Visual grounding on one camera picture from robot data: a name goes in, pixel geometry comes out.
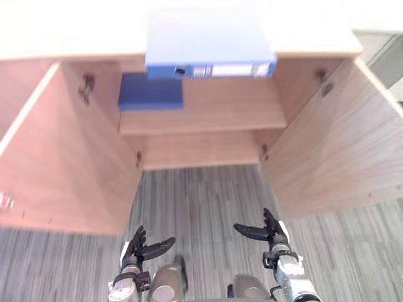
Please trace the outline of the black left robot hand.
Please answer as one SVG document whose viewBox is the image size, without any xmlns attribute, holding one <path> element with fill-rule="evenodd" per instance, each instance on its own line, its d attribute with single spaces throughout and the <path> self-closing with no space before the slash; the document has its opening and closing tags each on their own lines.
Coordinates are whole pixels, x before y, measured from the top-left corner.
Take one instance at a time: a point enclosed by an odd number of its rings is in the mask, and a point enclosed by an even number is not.
<svg viewBox="0 0 403 302">
<path fill-rule="evenodd" d="M 130 265 L 141 267 L 144 261 L 162 256 L 176 243 L 176 238 L 170 237 L 164 241 L 153 243 L 152 245 L 146 245 L 145 242 L 146 230 L 141 225 L 138 227 L 123 252 L 121 268 Z"/>
</svg>

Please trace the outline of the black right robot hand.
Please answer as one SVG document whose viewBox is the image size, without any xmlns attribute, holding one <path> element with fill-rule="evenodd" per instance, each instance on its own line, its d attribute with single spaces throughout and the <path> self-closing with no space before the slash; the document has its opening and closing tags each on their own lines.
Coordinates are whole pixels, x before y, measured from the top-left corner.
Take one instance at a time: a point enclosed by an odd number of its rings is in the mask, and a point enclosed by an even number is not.
<svg viewBox="0 0 403 302">
<path fill-rule="evenodd" d="M 284 245 L 290 248 L 290 241 L 283 222 L 277 220 L 268 208 L 263 209 L 264 226 L 247 226 L 235 223 L 234 228 L 241 235 L 252 240 L 268 242 L 270 250 L 276 245 Z"/>
</svg>

